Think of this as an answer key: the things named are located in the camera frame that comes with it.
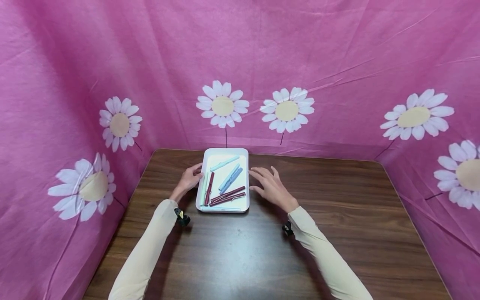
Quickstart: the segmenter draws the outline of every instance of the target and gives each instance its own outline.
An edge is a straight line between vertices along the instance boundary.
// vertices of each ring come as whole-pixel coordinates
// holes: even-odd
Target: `yellow flower center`
[[[467,190],[480,191],[480,159],[464,161],[456,169],[458,181]]]
[[[127,115],[119,113],[113,116],[112,121],[110,121],[110,130],[113,135],[124,137],[127,135],[129,129],[130,121],[128,120]]]
[[[417,106],[402,113],[397,122],[400,127],[415,127],[422,125],[429,118],[430,111],[428,108]]]
[[[275,115],[281,121],[292,121],[299,113],[297,103],[293,101],[284,101],[276,107]]]
[[[80,185],[80,196],[85,201],[98,201],[108,191],[108,178],[103,171],[88,176]]]
[[[217,97],[213,100],[212,110],[215,114],[226,117],[233,112],[233,101],[228,97]]]

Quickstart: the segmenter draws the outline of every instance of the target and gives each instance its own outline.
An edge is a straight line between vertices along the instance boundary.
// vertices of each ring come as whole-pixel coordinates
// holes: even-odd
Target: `brown tabletop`
[[[156,206],[203,152],[158,150],[85,294],[106,299]],[[376,300],[448,300],[445,287],[382,166],[375,162],[250,155],[250,167],[275,166],[287,189]],[[176,225],[145,299],[330,299],[312,257],[286,238],[287,216],[251,193],[245,214],[204,214],[196,190]]]

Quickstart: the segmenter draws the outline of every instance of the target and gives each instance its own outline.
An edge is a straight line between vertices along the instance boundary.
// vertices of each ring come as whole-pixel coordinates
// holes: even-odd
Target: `plastic tray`
[[[216,206],[204,206],[205,192],[208,187],[208,181],[211,176],[210,168],[216,166],[217,164],[228,160],[234,156],[240,156],[237,160],[217,169],[214,171],[214,181],[212,184],[212,192],[210,198],[214,198],[220,195],[218,190],[219,186],[223,183],[225,178],[229,175],[232,169],[236,164],[240,164],[240,167],[243,171],[237,177],[237,179],[232,183],[232,185],[227,189],[227,192],[232,191],[236,188],[245,186],[246,189],[245,197],[238,198],[229,202],[225,202]],[[205,176],[200,181],[197,199],[195,204],[197,209],[204,213],[244,213],[250,207],[250,195],[248,190],[248,151],[243,148],[210,148],[205,151],[204,154],[204,164],[202,165],[202,172]]]

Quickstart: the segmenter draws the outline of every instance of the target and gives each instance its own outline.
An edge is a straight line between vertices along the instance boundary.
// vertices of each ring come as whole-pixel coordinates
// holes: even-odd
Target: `beige sleeve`
[[[178,204],[170,199],[156,208],[145,233],[130,253],[113,283],[108,300],[142,300],[167,236],[172,231]]]
[[[320,232],[312,217],[298,207],[288,214],[295,239],[317,262],[332,295],[338,300],[372,300],[370,293],[333,245]]]

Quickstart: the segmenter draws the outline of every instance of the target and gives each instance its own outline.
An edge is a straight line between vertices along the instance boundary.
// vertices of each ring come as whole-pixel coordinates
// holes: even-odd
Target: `daisy print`
[[[294,132],[308,123],[304,115],[313,114],[313,98],[307,98],[307,90],[299,87],[292,88],[289,93],[286,88],[273,92],[273,100],[265,100],[260,111],[266,115],[264,122],[270,122],[269,128],[278,133]]]
[[[453,115],[454,109],[448,106],[439,106],[446,99],[444,93],[436,94],[433,89],[426,90],[420,97],[411,94],[407,98],[407,106],[400,104],[385,114],[388,122],[380,125],[381,129],[387,129],[384,137],[394,140],[400,137],[408,140],[412,135],[415,139],[423,139],[425,132],[431,136],[437,136],[439,131],[445,132],[448,123],[443,117]]]
[[[480,148],[471,141],[451,144],[450,156],[441,156],[438,163],[445,169],[435,171],[438,188],[448,192],[448,199],[460,207],[480,210]]]
[[[105,106],[108,110],[100,110],[100,125],[105,127],[102,135],[105,146],[108,148],[111,145],[113,152],[116,152],[120,145],[125,151],[135,143],[133,138],[138,136],[139,122],[143,120],[142,117],[134,115],[138,106],[132,105],[128,98],[120,102],[118,97],[107,100]]]
[[[103,215],[117,189],[105,154],[100,158],[97,153],[93,164],[80,159],[75,163],[75,169],[60,170],[56,177],[63,184],[49,188],[48,194],[64,197],[53,206],[55,211],[61,212],[59,217],[62,220],[80,214],[80,221],[83,222],[90,219],[97,209]]]
[[[235,127],[235,122],[241,122],[240,114],[248,112],[250,106],[247,100],[242,100],[243,92],[232,92],[232,85],[213,81],[212,87],[205,85],[203,91],[206,96],[199,96],[197,108],[204,110],[202,117],[210,119],[210,124],[220,128]]]

